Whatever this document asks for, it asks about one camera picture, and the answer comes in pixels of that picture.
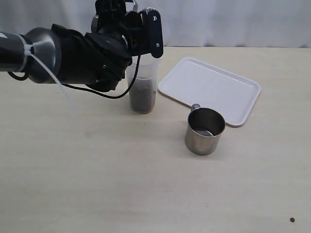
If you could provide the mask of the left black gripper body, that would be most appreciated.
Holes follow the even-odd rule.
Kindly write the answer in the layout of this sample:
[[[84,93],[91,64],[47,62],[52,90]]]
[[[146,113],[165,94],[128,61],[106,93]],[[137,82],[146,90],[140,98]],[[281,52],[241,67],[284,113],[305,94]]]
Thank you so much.
[[[143,23],[140,12],[138,12],[136,17],[132,15],[127,25],[104,27],[97,33],[123,40],[132,56],[144,55],[142,51]]]

